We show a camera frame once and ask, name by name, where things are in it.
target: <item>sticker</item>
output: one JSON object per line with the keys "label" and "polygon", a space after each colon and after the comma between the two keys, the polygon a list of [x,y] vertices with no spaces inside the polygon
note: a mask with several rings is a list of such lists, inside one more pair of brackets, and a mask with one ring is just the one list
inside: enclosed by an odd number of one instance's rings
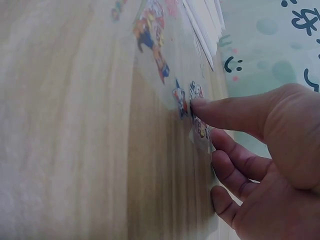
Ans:
{"label": "sticker", "polygon": [[188,105],[186,101],[186,92],[179,86],[178,79],[175,78],[176,88],[172,91],[172,95],[177,102],[178,112],[180,119],[184,119],[184,117],[188,117]]}
{"label": "sticker", "polygon": [[[192,81],[190,84],[190,101],[194,99],[203,99],[203,89],[199,84],[196,84],[195,81]],[[210,127],[193,114],[191,109],[191,122],[192,122],[192,133],[190,136],[193,136],[193,142],[204,151],[208,153],[212,152],[213,146],[210,139]]]}
{"label": "sticker", "polygon": [[161,52],[164,45],[164,16],[161,4],[157,0],[148,0],[133,28],[139,51],[144,52],[143,45],[152,51],[163,84],[170,74],[170,68]]}
{"label": "sticker", "polygon": [[111,17],[114,22],[119,21],[120,13],[124,10],[124,5],[127,3],[128,0],[118,0],[115,2],[115,7],[111,10]]}

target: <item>finger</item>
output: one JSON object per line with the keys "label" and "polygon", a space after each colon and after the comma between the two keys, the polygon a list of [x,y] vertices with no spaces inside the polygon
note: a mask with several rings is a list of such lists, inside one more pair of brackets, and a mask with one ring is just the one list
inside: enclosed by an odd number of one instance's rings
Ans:
{"label": "finger", "polygon": [[233,228],[234,219],[240,208],[239,205],[232,200],[229,193],[221,186],[212,188],[211,199],[216,214]]}
{"label": "finger", "polygon": [[236,143],[224,130],[214,128],[211,131],[212,144],[217,150],[224,151],[233,165],[247,178],[261,182],[266,176],[270,158],[257,156]]}
{"label": "finger", "polygon": [[253,96],[226,98],[208,102],[194,99],[192,110],[208,125],[218,128],[246,132],[264,139],[264,127],[268,115],[287,96],[300,91],[302,86],[287,85],[273,91]]}
{"label": "finger", "polygon": [[212,166],[220,182],[237,198],[244,201],[258,186],[245,177],[221,150],[212,153]]}

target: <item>sticker sheet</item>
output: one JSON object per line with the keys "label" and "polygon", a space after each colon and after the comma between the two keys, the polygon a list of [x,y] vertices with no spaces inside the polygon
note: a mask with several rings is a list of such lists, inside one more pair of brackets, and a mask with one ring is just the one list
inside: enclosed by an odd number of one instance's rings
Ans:
{"label": "sticker sheet", "polygon": [[132,32],[136,67],[165,107],[175,112],[177,121],[190,123],[190,141],[208,151],[209,126],[192,114],[190,102],[204,98],[211,86],[203,73],[206,58],[182,2],[144,1]]}

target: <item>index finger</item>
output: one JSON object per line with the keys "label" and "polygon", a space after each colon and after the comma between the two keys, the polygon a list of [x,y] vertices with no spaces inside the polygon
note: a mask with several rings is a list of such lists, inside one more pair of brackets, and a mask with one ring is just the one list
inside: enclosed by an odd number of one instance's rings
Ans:
{"label": "index finger", "polygon": [[195,99],[192,110],[206,124],[225,130],[248,133],[259,140],[265,137],[267,118],[283,99],[304,90],[298,84],[288,84],[273,91],[245,97],[231,97],[208,102]]}

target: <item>fingernail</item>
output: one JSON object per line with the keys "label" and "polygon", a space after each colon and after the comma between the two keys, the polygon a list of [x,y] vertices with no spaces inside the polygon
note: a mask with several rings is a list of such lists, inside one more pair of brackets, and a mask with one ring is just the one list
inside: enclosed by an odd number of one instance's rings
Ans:
{"label": "fingernail", "polygon": [[209,101],[204,98],[196,98],[191,101],[193,107],[204,107]]}

